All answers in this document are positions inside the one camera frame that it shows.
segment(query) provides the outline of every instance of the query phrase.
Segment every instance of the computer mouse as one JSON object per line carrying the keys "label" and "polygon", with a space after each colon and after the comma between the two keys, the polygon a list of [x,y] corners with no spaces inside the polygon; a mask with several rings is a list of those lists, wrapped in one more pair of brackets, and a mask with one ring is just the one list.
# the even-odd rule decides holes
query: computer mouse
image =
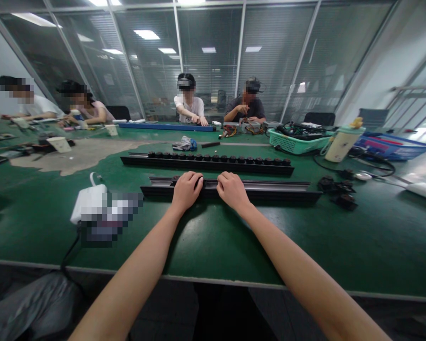
{"label": "computer mouse", "polygon": [[371,180],[373,177],[367,173],[357,173],[355,174],[355,179],[361,180],[361,181],[367,181]]}

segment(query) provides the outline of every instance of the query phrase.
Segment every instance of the fluorescent light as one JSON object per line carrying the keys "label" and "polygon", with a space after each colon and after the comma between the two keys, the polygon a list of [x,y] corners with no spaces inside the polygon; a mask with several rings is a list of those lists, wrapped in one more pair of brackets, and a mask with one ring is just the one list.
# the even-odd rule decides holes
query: fluorescent light
{"label": "fluorescent light", "polygon": [[30,21],[31,23],[42,26],[42,27],[57,27],[55,24],[51,23],[49,20],[43,19],[33,13],[12,13],[13,16]]}
{"label": "fluorescent light", "polygon": [[134,30],[134,32],[145,40],[159,40],[160,38],[156,33],[150,30]]}
{"label": "fluorescent light", "polygon": [[216,53],[216,48],[214,47],[202,47],[204,53]]}
{"label": "fluorescent light", "polygon": [[261,46],[248,46],[245,52],[259,52],[261,48]]}
{"label": "fluorescent light", "polygon": [[176,54],[177,53],[174,49],[170,49],[170,48],[159,48],[158,50],[160,50],[164,54]]}
{"label": "fluorescent light", "polygon": [[[107,0],[89,0],[95,6],[107,6]],[[119,0],[111,0],[112,6],[120,6],[122,3]]]}
{"label": "fluorescent light", "polygon": [[195,6],[205,2],[205,0],[177,0],[177,1],[182,6]]}
{"label": "fluorescent light", "polygon": [[112,53],[112,54],[123,54],[123,52],[118,51],[116,49],[103,49],[103,51],[106,51],[106,52],[109,52],[109,53]]}
{"label": "fluorescent light", "polygon": [[89,42],[93,41],[93,39],[90,39],[86,36],[80,35],[79,33],[77,34],[77,37],[79,37],[80,41],[85,42],[85,43],[89,43]]}

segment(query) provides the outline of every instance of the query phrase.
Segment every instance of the pink shirt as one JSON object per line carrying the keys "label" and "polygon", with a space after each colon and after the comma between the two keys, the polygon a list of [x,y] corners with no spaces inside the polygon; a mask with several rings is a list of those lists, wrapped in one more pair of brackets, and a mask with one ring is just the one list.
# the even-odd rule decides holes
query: pink shirt
{"label": "pink shirt", "polygon": [[99,117],[98,108],[104,108],[104,110],[106,111],[106,121],[112,122],[113,120],[115,120],[115,117],[109,112],[106,106],[100,101],[95,101],[91,105],[93,107],[93,115],[90,115],[87,109],[83,108],[82,106],[76,105],[76,109],[79,110],[81,113],[83,113],[87,119],[90,119],[90,118]]}

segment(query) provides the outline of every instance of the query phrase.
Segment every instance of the black chair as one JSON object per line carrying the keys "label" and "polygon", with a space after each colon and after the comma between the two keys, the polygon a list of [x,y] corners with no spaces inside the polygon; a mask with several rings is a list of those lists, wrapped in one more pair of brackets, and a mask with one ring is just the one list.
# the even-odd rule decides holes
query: black chair
{"label": "black chair", "polygon": [[115,119],[130,120],[129,109],[125,106],[106,106]]}
{"label": "black chair", "polygon": [[314,123],[321,126],[334,126],[335,119],[335,113],[309,112],[304,117],[304,122]]}

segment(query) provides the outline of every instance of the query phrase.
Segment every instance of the black aluminum profile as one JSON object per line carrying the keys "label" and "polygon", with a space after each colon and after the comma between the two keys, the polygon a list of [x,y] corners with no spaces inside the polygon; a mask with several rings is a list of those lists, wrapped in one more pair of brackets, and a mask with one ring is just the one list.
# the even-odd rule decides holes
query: black aluminum profile
{"label": "black aluminum profile", "polygon": [[[150,186],[141,186],[144,197],[167,197],[172,199],[174,186],[177,178],[155,178],[150,177]],[[251,201],[284,201],[316,203],[323,192],[308,191],[310,182],[288,182],[288,181],[254,181],[243,180],[246,193]],[[218,180],[204,179],[200,198],[219,199],[216,186]]]}
{"label": "black aluminum profile", "polygon": [[150,158],[145,153],[129,153],[129,156],[121,156],[123,164],[135,166],[148,166],[148,167],[163,167],[163,168],[176,168],[187,170],[202,170],[202,171],[229,171],[240,173],[254,173],[254,174],[271,174],[271,175],[285,175],[290,177],[295,169],[292,166],[274,166],[263,164],[247,164],[247,163],[232,163],[227,162],[212,162],[212,161],[197,161],[197,160],[176,160],[176,159],[159,159]]}

